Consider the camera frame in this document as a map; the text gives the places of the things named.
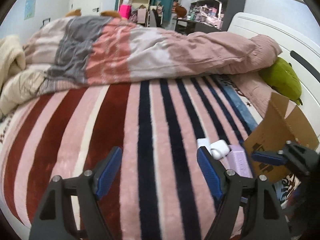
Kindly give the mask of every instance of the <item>stuffed animal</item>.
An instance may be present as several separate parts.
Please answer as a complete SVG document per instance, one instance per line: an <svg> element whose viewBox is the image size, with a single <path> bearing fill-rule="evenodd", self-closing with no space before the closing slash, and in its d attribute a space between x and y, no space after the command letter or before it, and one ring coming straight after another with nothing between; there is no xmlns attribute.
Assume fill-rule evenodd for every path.
<svg viewBox="0 0 320 240"><path fill-rule="evenodd" d="M103 11L100 13L100 16L110 16L113 18L120 18L126 21L128 20L126 18L121 17L121 15L117 11Z"/></svg>
<svg viewBox="0 0 320 240"><path fill-rule="evenodd" d="M71 12L68 12L66 14L66 17L70 17L70 16L81 16L82 13L81 13L81 9L77 9L77 10L73 10Z"/></svg>
<svg viewBox="0 0 320 240"><path fill-rule="evenodd" d="M182 6L177 6L175 11L176 11L178 18L184 18L187 15L186 8L184 8Z"/></svg>
<svg viewBox="0 0 320 240"><path fill-rule="evenodd" d="M275 91L302 105L301 83L290 63L278 57L271 67L261 69L259 75Z"/></svg>

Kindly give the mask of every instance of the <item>gray patch on comforter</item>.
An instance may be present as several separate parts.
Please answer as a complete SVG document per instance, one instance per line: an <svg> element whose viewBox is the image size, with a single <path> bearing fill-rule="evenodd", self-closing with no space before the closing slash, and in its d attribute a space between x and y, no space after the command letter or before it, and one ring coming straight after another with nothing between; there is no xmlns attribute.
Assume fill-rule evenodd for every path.
<svg viewBox="0 0 320 240"><path fill-rule="evenodd" d="M101 31L112 19L85 16L70 20L57 50L55 65L47 71L48 78L86 84L85 69L92 53L92 45L100 38Z"/></svg>

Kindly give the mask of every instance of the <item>pink bag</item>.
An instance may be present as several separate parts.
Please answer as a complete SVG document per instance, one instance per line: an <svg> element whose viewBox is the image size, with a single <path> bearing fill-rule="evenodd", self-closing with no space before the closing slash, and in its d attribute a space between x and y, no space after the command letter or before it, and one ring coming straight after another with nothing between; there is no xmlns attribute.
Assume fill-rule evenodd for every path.
<svg viewBox="0 0 320 240"><path fill-rule="evenodd" d="M129 19L131 15L131 5L121 5L119 9L119 14L123 18Z"/></svg>

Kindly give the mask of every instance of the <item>desk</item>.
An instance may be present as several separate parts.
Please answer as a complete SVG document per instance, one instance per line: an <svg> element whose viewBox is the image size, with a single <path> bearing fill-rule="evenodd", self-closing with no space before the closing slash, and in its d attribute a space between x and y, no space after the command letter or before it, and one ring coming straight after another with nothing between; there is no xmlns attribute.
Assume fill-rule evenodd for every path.
<svg viewBox="0 0 320 240"><path fill-rule="evenodd" d="M213 33L213 32L221 32L221 30L217 29L214 26L207 25L205 23L191 21L187 19L175 19L176 28L175 31L177 33L189 35L194 32L203 32L203 33ZM179 25L179 22L185 22L186 25Z"/></svg>

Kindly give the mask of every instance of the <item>metal screw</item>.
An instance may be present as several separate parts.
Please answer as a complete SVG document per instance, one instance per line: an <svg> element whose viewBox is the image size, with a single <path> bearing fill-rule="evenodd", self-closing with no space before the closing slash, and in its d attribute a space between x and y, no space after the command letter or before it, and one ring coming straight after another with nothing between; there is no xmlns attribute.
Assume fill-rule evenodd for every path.
<svg viewBox="0 0 320 240"><path fill-rule="evenodd" d="M60 179L61 179L61 177L57 175L57 176L54 176L54 177L52 178L52 181L58 182Z"/></svg>
<svg viewBox="0 0 320 240"><path fill-rule="evenodd" d="M233 175L236 174L236 172L235 172L234 170L227 170L227 174L228 174L229 176L233 176Z"/></svg>
<svg viewBox="0 0 320 240"><path fill-rule="evenodd" d="M259 179L261 179L262 181L266 181L267 180L267 177L265 175L260 175L259 176Z"/></svg>
<svg viewBox="0 0 320 240"><path fill-rule="evenodd" d="M89 177L89 176L92 175L92 173L93 173L92 171L87 170L87 171L84 172L84 175L85 175L86 177Z"/></svg>

